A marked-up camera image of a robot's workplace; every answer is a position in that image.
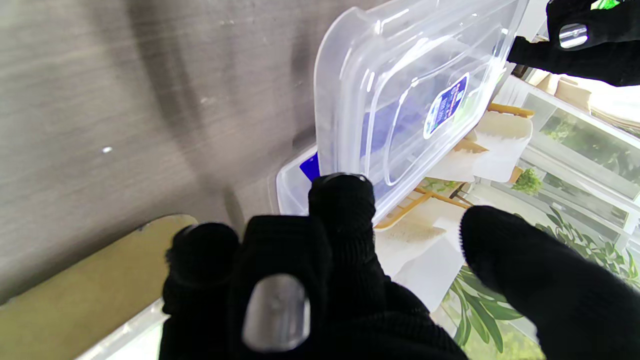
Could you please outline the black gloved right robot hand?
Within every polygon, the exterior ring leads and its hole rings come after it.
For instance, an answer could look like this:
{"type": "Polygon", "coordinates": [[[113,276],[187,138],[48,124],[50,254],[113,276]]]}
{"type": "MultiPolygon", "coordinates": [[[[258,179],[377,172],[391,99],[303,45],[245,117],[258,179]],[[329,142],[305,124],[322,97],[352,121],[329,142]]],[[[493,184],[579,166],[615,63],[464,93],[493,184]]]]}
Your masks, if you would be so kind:
{"type": "MultiPolygon", "coordinates": [[[[308,216],[262,215],[174,235],[160,360],[465,360],[375,253],[374,190],[316,178],[308,216]]],[[[464,259],[537,330],[547,360],[637,360],[639,292],[524,219],[473,206],[464,259]]]]}

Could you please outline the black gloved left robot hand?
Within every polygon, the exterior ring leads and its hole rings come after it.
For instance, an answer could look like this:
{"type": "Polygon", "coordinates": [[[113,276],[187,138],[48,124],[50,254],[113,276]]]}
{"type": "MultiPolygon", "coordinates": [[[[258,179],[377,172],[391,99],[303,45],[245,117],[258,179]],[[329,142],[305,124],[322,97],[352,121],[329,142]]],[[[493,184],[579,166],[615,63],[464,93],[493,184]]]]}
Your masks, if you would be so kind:
{"type": "Polygon", "coordinates": [[[517,36],[507,56],[509,63],[613,87],[639,84],[637,0],[621,0],[610,9],[593,9],[590,0],[551,0],[546,15],[548,41],[530,42],[517,36]]]}

